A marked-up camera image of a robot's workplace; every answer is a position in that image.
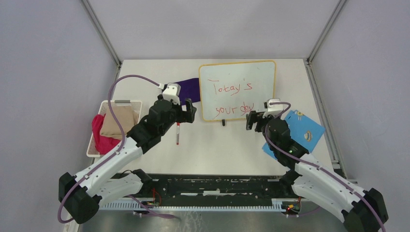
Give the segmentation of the red capped whiteboard marker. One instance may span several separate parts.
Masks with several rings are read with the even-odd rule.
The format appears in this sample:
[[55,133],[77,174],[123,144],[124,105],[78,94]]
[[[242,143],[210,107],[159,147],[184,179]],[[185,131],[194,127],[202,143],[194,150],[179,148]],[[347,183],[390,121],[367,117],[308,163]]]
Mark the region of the red capped whiteboard marker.
[[180,139],[180,123],[177,123],[176,126],[176,145],[179,145],[179,139]]

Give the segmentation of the yellow framed whiteboard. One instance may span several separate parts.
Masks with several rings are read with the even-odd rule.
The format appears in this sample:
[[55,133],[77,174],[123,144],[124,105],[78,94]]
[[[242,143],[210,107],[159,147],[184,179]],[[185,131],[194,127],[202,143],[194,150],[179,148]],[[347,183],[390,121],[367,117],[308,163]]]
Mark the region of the yellow framed whiteboard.
[[276,69],[273,60],[200,66],[203,120],[239,120],[250,111],[263,111],[264,102],[275,95]]

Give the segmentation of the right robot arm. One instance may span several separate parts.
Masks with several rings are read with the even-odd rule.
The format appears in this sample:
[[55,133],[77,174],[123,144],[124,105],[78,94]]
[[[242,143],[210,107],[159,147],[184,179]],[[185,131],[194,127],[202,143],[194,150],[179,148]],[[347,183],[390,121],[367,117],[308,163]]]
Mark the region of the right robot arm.
[[365,190],[323,166],[291,137],[285,120],[256,111],[249,112],[246,120],[246,129],[261,132],[277,161],[289,168],[280,179],[283,196],[296,194],[312,201],[338,218],[349,232],[386,230],[389,216],[379,191]]

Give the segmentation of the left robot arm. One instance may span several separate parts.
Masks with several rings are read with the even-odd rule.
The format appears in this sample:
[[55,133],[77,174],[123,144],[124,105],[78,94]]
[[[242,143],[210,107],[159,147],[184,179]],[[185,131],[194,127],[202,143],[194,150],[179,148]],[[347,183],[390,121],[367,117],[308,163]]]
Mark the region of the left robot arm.
[[108,155],[75,175],[63,174],[59,178],[58,221],[68,223],[74,220],[83,224],[98,212],[100,206],[123,196],[148,196],[152,184],[141,174],[131,173],[115,180],[111,178],[126,164],[157,145],[175,123],[193,123],[197,109],[190,98],[185,99],[185,106],[186,110],[183,110],[173,99],[159,95],[148,114]]

